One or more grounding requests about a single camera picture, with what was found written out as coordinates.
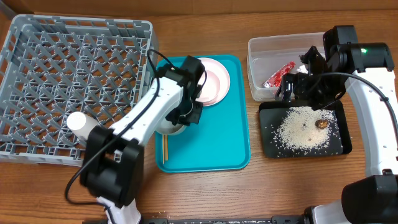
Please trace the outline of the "pink bowl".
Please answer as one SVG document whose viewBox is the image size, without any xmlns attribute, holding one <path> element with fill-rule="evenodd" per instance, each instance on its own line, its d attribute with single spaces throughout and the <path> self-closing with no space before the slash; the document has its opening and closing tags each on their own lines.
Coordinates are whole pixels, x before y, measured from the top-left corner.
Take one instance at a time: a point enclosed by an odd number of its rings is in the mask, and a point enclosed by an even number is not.
<svg viewBox="0 0 398 224">
<path fill-rule="evenodd" d="M 220 90 L 220 80 L 211 71 L 203 73 L 199 80 L 199 84 L 202 84 L 202 89 L 197 97 L 197 101 L 206 103 L 213 100 Z"/>
</svg>

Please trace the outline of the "large white plate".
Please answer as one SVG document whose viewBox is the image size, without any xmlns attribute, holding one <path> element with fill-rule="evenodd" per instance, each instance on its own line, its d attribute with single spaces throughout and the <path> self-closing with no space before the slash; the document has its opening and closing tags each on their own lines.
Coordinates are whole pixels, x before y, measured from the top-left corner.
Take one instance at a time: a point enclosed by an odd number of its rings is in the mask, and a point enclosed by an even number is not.
<svg viewBox="0 0 398 224">
<path fill-rule="evenodd" d="M 205 106 L 211 106 L 219 103 L 227 94 L 230 87 L 230 77 L 229 73 L 224 65 L 219 61 L 208 58 L 201 57 L 201 63 L 205 66 L 206 72 L 213 72 L 220 80 L 220 90 L 218 95 L 211 101 L 203 103 Z"/>
</svg>

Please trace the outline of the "brown food scrap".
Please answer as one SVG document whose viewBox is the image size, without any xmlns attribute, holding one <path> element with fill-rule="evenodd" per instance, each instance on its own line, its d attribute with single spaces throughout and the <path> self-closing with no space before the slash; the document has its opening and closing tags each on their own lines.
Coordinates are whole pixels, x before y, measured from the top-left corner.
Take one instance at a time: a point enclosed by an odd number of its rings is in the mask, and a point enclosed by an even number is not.
<svg viewBox="0 0 398 224">
<path fill-rule="evenodd" d="M 319 119 L 315 121 L 315 126 L 318 129 L 325 129 L 329 126 L 329 121 L 326 119 Z"/>
</svg>

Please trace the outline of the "red snack wrapper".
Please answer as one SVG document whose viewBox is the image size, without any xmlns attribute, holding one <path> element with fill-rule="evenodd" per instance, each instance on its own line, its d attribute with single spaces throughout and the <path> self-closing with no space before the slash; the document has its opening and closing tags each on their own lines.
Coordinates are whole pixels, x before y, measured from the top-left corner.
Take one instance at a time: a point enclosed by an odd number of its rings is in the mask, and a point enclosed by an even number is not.
<svg viewBox="0 0 398 224">
<path fill-rule="evenodd" d="M 264 84 L 265 88 L 279 87 L 282 82 L 282 77 L 289 73 L 295 67 L 295 62 L 291 61 L 285 64 L 282 68 L 276 71 Z"/>
</svg>

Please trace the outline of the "white rice pile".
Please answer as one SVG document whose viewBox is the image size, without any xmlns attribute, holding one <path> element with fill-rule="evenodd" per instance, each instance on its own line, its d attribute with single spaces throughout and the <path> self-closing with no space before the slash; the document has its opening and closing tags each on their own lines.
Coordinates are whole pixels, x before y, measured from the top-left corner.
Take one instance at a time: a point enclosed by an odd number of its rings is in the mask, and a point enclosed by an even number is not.
<svg viewBox="0 0 398 224">
<path fill-rule="evenodd" d="M 329 126 L 318 129 L 315 121 L 326 119 Z M 336 115 L 331 110 L 312 110 L 309 106 L 292 107 L 282 122 L 271 132 L 271 143 L 280 152 L 277 156 L 292 153 L 294 156 L 308 156 L 311 153 L 325 155 L 334 140 L 339 140 Z"/>
</svg>

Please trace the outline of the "grey small bowl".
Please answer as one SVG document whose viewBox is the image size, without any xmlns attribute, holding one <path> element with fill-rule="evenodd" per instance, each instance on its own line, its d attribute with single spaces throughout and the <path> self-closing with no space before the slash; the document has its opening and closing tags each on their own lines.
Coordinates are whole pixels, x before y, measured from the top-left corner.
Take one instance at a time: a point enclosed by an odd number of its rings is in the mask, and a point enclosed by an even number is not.
<svg viewBox="0 0 398 224">
<path fill-rule="evenodd" d="M 174 125 L 170 121 L 163 119 L 156 128 L 156 131 L 162 135 L 177 135 L 182 133 L 186 129 L 186 127 L 187 126 L 182 124 Z"/>
</svg>

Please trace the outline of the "white paper cup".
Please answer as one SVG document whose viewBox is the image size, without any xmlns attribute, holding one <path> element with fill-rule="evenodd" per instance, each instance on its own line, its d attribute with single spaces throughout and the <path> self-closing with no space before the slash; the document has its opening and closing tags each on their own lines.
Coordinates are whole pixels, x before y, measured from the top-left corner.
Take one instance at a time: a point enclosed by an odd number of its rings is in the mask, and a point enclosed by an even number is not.
<svg viewBox="0 0 398 224">
<path fill-rule="evenodd" d="M 87 140 L 90 132 L 98 125 L 97 120 L 78 111 L 71 113 L 67 118 L 67 127 L 82 140 Z"/>
</svg>

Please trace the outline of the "white tissue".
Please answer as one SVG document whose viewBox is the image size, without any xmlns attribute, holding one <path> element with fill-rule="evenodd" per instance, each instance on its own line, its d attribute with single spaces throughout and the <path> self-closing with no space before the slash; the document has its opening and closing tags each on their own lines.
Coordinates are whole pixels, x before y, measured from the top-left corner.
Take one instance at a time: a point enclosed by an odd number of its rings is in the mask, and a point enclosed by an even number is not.
<svg viewBox="0 0 398 224">
<path fill-rule="evenodd" d="M 308 74 L 307 66 L 306 65 L 301 65 L 296 69 L 297 73 L 304 73 Z"/>
</svg>

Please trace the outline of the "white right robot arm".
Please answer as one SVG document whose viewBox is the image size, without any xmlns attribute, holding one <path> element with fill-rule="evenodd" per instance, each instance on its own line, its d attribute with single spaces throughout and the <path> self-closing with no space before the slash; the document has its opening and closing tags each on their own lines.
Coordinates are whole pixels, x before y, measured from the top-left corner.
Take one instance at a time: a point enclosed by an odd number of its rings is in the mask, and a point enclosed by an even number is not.
<svg viewBox="0 0 398 224">
<path fill-rule="evenodd" d="M 385 43 L 358 41 L 354 26 L 335 26 L 323 35 L 324 51 L 303 56 L 307 73 L 286 74 L 275 97 L 326 109 L 349 94 L 366 155 L 366 176 L 344 187 L 341 198 L 310 207 L 311 223 L 397 222 L 397 97 L 394 62 Z"/>
</svg>

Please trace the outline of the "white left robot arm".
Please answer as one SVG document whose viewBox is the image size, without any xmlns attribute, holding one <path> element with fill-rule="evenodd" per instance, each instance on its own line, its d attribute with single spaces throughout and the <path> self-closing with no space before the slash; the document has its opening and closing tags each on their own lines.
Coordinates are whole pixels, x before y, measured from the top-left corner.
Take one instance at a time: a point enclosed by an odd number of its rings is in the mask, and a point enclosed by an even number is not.
<svg viewBox="0 0 398 224">
<path fill-rule="evenodd" d="M 109 128 L 95 126 L 87 136 L 80 184 L 104 207 L 109 223 L 139 223 L 135 199 L 144 173 L 144 147 L 154 132 L 177 134 L 200 120 L 203 103 L 201 60 L 188 56 L 180 67 L 155 71 L 148 92 Z"/>
</svg>

